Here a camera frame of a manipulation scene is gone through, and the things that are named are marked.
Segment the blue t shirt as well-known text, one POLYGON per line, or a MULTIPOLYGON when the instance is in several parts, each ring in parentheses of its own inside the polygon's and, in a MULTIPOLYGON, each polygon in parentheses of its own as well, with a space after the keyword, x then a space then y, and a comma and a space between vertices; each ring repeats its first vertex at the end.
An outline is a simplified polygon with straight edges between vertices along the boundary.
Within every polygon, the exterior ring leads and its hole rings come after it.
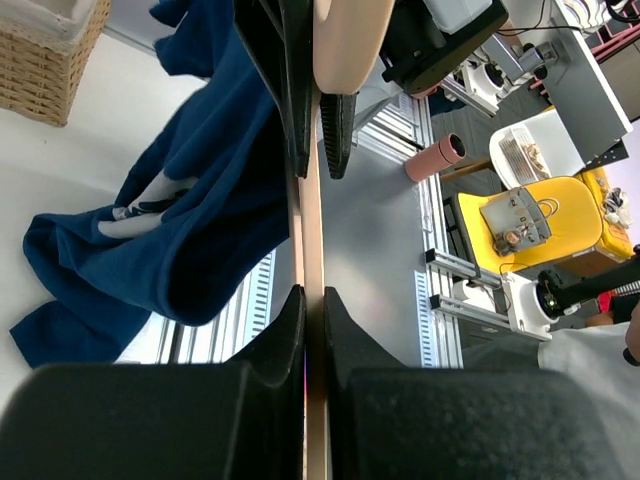
POLYGON ((198 327, 288 236, 279 113, 229 1, 162 1, 155 51, 205 79, 131 167, 115 201, 36 215, 23 252, 52 300, 15 326, 26 363, 114 362, 152 314, 198 327))

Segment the pink cylinder cup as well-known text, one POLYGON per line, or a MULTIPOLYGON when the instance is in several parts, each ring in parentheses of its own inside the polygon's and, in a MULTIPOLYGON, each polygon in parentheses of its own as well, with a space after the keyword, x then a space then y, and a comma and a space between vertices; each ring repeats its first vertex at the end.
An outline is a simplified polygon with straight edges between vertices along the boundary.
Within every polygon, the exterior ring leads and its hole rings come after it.
POLYGON ((456 134, 448 134, 404 162, 407 176, 415 183, 428 179, 463 160, 466 148, 456 134))

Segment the white desk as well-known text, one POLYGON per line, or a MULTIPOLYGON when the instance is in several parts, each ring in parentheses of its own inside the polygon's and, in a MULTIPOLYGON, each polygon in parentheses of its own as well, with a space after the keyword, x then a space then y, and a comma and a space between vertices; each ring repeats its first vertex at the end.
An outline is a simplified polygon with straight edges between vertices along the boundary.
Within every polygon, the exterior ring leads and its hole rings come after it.
POLYGON ((524 122, 554 176, 572 176, 633 130, 562 1, 506 1, 510 25, 485 43, 507 78, 544 67, 554 108, 524 122))

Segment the white tray with items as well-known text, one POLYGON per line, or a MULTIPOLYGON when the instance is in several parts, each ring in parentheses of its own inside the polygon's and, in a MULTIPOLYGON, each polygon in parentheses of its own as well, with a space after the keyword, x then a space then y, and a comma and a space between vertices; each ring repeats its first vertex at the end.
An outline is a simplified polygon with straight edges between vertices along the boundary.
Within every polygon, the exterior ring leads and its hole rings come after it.
POLYGON ((496 131, 489 141, 489 155, 495 172, 507 189, 551 177, 540 146, 522 123, 496 131))

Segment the grey handbag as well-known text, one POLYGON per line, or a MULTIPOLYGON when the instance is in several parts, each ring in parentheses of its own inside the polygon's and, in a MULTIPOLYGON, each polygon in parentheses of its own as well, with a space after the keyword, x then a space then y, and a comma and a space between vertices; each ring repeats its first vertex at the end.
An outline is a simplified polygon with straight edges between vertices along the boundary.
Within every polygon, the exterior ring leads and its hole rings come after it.
POLYGON ((500 256, 543 245, 552 236, 549 219, 559 210, 552 198, 536 200, 524 187, 497 195, 480 208, 500 256))

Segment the wicker basket with liner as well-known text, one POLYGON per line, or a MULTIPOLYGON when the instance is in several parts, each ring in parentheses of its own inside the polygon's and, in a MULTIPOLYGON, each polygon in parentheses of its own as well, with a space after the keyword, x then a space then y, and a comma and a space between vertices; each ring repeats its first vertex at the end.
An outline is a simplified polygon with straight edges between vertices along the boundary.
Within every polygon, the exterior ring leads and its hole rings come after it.
POLYGON ((1 107, 64 126, 110 12, 109 1, 3 1, 1 107))

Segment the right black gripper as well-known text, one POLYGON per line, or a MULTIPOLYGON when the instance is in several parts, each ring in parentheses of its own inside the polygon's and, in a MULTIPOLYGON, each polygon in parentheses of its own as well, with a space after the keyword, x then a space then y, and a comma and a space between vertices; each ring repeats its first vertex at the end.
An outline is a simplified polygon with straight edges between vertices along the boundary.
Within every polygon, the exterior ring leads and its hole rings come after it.
MULTIPOLYGON (((279 111, 293 173, 308 172, 312 130, 312 9, 308 0, 234 0, 234 23, 279 111)), ((397 1, 380 50, 382 79, 417 95, 438 85, 507 21, 500 1, 451 33, 423 1, 397 1)), ((345 175, 357 95, 323 93, 325 154, 332 179, 345 175)))

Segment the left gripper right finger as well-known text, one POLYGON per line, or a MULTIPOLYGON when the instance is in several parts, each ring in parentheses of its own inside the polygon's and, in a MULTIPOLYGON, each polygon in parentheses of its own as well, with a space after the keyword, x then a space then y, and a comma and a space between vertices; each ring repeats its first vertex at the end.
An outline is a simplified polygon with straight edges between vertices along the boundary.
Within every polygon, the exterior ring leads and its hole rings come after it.
POLYGON ((336 479, 635 479, 639 360, 621 324, 491 342, 490 364, 412 368, 328 289, 336 479))

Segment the wooden hanger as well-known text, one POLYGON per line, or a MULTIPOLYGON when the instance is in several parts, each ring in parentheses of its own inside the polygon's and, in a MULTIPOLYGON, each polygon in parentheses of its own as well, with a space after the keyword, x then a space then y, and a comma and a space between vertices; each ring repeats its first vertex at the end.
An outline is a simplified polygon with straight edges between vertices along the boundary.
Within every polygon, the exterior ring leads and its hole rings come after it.
POLYGON ((316 117, 322 94, 354 94, 366 82, 380 51, 392 1, 314 1, 310 156, 307 177, 294 179, 290 220, 294 279, 306 294, 306 477, 329 475, 326 354, 324 344, 324 242, 316 117))

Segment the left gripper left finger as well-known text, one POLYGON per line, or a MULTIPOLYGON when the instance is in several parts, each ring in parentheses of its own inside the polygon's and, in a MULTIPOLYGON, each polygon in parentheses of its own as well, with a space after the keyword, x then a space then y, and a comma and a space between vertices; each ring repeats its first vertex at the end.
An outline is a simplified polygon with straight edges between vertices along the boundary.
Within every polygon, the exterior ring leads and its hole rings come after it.
POLYGON ((5 479, 298 479, 305 294, 218 364, 36 370, 1 418, 5 479))

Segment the aluminium mounting rail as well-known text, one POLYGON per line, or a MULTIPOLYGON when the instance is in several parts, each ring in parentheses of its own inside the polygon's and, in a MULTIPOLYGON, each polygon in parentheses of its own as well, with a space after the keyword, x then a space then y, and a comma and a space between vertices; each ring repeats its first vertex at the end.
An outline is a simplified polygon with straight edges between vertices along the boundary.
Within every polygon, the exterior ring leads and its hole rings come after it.
MULTIPOLYGON (((413 183, 403 168, 433 139, 426 101, 401 95, 371 109, 346 176, 321 180, 325 280, 359 325, 403 363, 458 368, 458 321, 430 304, 453 288, 451 275, 426 259, 431 249, 448 249, 441 182, 434 176, 413 183)), ((275 251, 270 321, 293 281, 290 244, 275 251)), ((156 361, 221 362, 246 346, 250 275, 211 323, 192 328, 163 320, 156 361)))

